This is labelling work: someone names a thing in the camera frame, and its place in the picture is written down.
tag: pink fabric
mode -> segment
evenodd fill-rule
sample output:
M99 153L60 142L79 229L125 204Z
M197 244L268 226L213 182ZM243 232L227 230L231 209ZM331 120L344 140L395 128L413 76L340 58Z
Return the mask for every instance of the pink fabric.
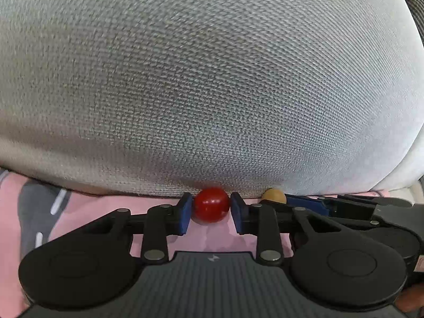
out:
M28 179L21 175L9 174L0 186L0 317L14 318L24 309L24 297L18 280L20 262L20 223L17 215L18 195ZM50 233L49 240L64 235L77 227L95 220L115 209L128 208L132 214L143 214L159 204L177 203L177 199L160 199L147 197L106 196L95 197L73 192L58 222ZM257 203L259 200L246 200ZM131 255L138 257L141 249L142 235L134 236ZM288 235L281 235L285 256L292 255ZM250 251L255 254L256 237L238 235L231 214L221 222L201 225L190 221L187 234L182 237L169 236L170 257L176 250L185 251Z

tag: red ball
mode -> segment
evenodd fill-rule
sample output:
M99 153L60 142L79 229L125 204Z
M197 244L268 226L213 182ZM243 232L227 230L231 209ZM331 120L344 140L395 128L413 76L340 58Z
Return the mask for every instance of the red ball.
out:
M220 188L208 188L200 191L194 198L194 216L204 222L218 222L230 210L230 199Z

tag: metal rivet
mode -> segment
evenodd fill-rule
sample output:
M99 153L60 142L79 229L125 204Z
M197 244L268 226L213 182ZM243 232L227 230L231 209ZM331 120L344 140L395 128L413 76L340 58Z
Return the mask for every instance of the metal rivet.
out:
M149 250L144 253L144 258L149 261L160 261L163 257L165 257L165 254L160 250Z
M272 261L278 261L281 258L281 254L275 250L265 250L261 252L260 257L264 261L272 262Z

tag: lightning bolt logo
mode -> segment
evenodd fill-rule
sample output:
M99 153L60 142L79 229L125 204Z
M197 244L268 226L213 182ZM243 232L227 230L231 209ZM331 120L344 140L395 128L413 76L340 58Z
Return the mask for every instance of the lightning bolt logo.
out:
M213 255L212 257L208 257L208 260L211 262L215 262L216 259L219 259L217 255Z

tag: yellow ball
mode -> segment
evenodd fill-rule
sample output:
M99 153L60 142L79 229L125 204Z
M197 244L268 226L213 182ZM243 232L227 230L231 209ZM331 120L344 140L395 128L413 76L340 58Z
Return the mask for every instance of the yellow ball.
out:
M268 189L262 195L263 200L270 200L279 203L287 203L286 195L279 189Z

